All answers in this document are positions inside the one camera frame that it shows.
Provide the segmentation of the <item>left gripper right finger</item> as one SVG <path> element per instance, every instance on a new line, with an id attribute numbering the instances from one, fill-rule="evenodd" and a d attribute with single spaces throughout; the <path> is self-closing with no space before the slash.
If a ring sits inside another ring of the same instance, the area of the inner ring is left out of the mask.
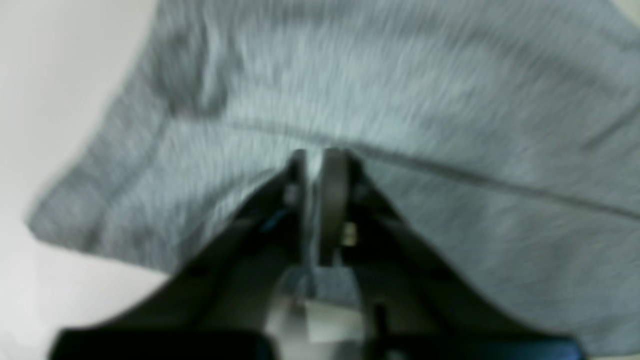
<path id="1" fill-rule="evenodd" d="M 502 313 L 397 214 L 347 150 L 323 152 L 317 198 L 320 265 L 353 272 L 365 360 L 583 360 L 567 335 Z"/>

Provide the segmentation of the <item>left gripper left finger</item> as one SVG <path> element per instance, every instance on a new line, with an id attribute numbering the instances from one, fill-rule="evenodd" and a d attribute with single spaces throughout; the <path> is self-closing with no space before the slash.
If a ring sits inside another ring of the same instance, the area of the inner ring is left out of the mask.
<path id="1" fill-rule="evenodd" d="M 51 360 L 276 360 L 265 332 L 281 275 L 301 264 L 306 152 L 160 289 L 98 325 L 67 328 Z"/>

